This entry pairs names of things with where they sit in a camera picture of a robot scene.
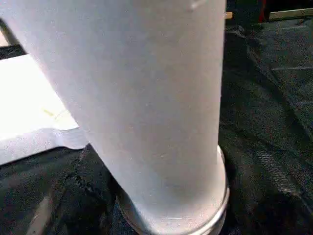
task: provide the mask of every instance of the black cloth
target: black cloth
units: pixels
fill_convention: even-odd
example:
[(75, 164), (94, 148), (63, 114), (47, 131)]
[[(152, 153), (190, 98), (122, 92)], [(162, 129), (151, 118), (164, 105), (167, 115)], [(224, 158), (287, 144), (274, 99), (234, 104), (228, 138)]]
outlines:
[(311, 24), (225, 33), (219, 144), (244, 234), (313, 234)]

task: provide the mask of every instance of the white surface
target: white surface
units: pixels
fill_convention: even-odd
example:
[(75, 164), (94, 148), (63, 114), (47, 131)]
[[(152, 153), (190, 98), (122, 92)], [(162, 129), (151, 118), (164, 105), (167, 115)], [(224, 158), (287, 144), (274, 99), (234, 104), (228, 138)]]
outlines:
[(30, 55), (0, 60), (0, 73), (0, 140), (42, 128), (77, 127)]
[(8, 42), (7, 40), (5, 39), (3, 33), (1, 32), (1, 28), (0, 28), (0, 47), (5, 47), (5, 46), (8, 46)]
[(60, 146), (88, 143), (36, 62), (0, 60), (0, 165)]

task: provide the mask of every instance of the white tube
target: white tube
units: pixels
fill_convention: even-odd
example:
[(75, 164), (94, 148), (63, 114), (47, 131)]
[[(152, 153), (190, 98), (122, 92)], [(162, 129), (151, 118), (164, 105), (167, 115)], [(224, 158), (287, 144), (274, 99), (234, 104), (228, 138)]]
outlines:
[(127, 215), (131, 203), (128, 220), (142, 233), (208, 233), (224, 203), (224, 9), (224, 0), (1, 3), (128, 195), (121, 207)]

